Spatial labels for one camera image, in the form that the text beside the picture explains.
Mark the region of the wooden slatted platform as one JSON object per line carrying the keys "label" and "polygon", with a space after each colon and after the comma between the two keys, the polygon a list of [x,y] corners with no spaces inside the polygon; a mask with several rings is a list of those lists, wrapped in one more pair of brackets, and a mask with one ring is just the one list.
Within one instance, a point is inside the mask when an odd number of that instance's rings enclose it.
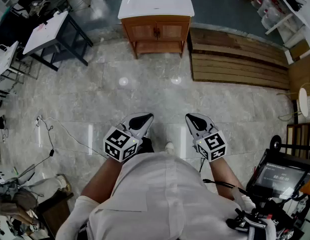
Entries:
{"label": "wooden slatted platform", "polygon": [[289,89],[284,51],[247,37],[192,27],[188,37],[192,78],[217,82]]}

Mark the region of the small white sink top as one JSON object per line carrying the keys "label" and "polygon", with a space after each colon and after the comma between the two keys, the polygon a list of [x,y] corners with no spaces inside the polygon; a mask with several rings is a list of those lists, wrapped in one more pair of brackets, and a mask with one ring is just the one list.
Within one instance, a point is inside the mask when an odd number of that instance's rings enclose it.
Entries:
{"label": "small white sink top", "polygon": [[67,11],[56,14],[49,19],[47,23],[43,23],[33,29],[24,48],[23,54],[30,55],[42,49],[45,45],[50,44],[52,41],[55,41],[58,32],[68,15],[69,13]]}

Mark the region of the wooden vanity cabinet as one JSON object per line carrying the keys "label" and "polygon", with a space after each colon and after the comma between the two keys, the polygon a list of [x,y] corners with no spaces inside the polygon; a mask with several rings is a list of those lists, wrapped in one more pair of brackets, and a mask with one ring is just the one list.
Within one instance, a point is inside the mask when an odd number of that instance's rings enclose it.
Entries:
{"label": "wooden vanity cabinet", "polygon": [[141,54],[176,53],[183,56],[191,17],[147,15],[121,19],[134,58]]}

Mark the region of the black metal stand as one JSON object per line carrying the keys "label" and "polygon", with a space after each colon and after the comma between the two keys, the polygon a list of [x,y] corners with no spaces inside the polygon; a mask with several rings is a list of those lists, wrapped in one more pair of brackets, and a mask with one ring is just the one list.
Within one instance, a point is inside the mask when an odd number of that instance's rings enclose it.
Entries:
{"label": "black metal stand", "polygon": [[55,41],[32,54],[25,55],[30,56],[54,71],[58,71],[59,67],[55,64],[68,59],[77,59],[87,66],[88,62],[84,59],[84,56],[86,49],[92,46],[93,42],[69,14],[61,26]]}

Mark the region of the person's white shirt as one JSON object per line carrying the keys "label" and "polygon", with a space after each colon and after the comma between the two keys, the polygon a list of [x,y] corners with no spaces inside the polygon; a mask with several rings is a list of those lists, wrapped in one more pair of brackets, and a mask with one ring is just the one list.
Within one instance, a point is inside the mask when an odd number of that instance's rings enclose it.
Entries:
{"label": "person's white shirt", "polygon": [[77,240],[80,229],[88,240],[248,240],[226,224],[238,208],[181,158],[143,153],[122,165],[108,198],[82,193],[56,240]]}

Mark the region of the person's right forearm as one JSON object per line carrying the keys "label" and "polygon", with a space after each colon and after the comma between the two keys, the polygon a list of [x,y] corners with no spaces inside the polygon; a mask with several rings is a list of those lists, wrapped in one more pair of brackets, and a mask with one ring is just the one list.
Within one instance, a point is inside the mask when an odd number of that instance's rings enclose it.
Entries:
{"label": "person's right forearm", "polygon": [[[223,157],[211,161],[209,164],[215,182],[225,182],[243,189],[242,184]],[[216,188],[220,196],[234,200],[230,188],[221,185],[217,185]]]}

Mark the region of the black white harness device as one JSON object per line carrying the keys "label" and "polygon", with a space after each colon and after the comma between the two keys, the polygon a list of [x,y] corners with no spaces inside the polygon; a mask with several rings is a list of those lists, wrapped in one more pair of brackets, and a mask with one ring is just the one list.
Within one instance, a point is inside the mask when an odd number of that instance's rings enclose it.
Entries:
{"label": "black white harness device", "polygon": [[228,218],[226,220],[226,224],[229,228],[244,233],[249,233],[251,229],[266,229],[267,223],[262,220],[265,219],[265,216],[257,212],[255,208],[251,213],[238,208],[235,209],[235,212],[237,213],[236,218]]}

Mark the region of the person's left forearm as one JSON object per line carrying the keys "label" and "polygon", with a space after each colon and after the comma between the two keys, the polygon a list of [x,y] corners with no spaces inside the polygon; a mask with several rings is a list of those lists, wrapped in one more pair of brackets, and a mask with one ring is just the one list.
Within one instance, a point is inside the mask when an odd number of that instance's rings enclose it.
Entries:
{"label": "person's left forearm", "polygon": [[99,204],[108,200],[122,166],[122,162],[116,161],[113,158],[108,158],[83,188],[81,196],[88,197]]}

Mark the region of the white paper bag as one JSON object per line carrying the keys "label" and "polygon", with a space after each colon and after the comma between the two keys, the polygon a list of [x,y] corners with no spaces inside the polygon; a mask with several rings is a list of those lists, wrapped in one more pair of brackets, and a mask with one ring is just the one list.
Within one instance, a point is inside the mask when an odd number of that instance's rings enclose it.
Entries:
{"label": "white paper bag", "polygon": [[11,46],[0,44],[0,76],[6,71],[12,71],[17,75],[19,74],[12,68],[12,63],[18,44],[18,41],[14,42]]}

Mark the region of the brown wooden rack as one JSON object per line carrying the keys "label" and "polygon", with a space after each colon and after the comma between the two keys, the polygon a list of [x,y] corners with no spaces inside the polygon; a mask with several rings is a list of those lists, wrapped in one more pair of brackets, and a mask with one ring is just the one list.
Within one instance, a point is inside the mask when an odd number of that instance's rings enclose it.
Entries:
{"label": "brown wooden rack", "polygon": [[[287,125],[286,143],[288,145],[310,146],[310,122]],[[310,150],[299,148],[286,148],[288,155],[310,160]]]}

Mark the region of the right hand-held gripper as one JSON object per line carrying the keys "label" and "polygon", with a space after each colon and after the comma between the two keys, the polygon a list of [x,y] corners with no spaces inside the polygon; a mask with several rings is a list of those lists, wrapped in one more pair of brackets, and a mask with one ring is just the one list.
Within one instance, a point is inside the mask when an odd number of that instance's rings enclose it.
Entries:
{"label": "right hand-held gripper", "polygon": [[197,152],[205,159],[213,162],[226,155],[227,142],[223,132],[219,130],[212,134],[206,134],[214,127],[214,123],[208,116],[199,113],[187,113],[185,120],[194,138],[203,135],[194,143]]}

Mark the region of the clear plastic jug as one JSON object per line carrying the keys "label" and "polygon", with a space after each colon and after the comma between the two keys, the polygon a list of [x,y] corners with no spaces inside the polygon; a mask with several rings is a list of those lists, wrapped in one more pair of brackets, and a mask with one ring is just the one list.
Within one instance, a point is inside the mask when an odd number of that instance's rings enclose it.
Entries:
{"label": "clear plastic jug", "polygon": [[258,10],[258,15],[262,18],[264,15],[279,17],[280,13],[273,5],[263,4]]}
{"label": "clear plastic jug", "polygon": [[261,9],[262,11],[264,11],[265,9],[268,9],[271,5],[271,0],[253,0],[251,4],[257,10]]}
{"label": "clear plastic jug", "polygon": [[261,24],[266,30],[270,30],[275,24],[281,20],[281,16],[277,14],[265,14],[261,19]]}

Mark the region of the person's black trouser leg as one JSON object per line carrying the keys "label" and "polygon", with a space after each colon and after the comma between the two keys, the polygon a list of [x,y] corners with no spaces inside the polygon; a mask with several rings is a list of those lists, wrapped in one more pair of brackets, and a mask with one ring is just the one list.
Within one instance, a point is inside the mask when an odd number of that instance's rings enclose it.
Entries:
{"label": "person's black trouser leg", "polygon": [[153,147],[152,147],[152,142],[149,138],[143,137],[142,138],[142,143],[138,147],[137,154],[144,154],[144,153],[153,153]]}

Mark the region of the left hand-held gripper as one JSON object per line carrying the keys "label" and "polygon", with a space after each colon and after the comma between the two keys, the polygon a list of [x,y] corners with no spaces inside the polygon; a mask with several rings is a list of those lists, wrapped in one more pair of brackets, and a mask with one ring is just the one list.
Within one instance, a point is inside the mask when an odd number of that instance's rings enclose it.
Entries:
{"label": "left hand-held gripper", "polygon": [[142,137],[154,120],[149,112],[126,116],[116,127],[112,126],[103,139],[103,151],[118,162],[125,162],[135,155],[142,144]]}

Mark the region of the black monitor screen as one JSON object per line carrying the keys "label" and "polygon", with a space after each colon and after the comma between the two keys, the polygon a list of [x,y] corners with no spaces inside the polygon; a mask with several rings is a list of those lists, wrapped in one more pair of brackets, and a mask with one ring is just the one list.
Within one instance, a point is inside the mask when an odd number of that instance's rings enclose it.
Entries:
{"label": "black monitor screen", "polygon": [[246,191],[255,197],[287,199],[310,172],[310,161],[266,149]]}

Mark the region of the white sink basin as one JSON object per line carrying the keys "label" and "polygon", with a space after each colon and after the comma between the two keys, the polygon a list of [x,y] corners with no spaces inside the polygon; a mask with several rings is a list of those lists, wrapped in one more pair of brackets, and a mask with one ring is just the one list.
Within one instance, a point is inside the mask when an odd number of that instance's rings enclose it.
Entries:
{"label": "white sink basin", "polygon": [[141,16],[195,15],[191,0],[122,0],[118,19]]}

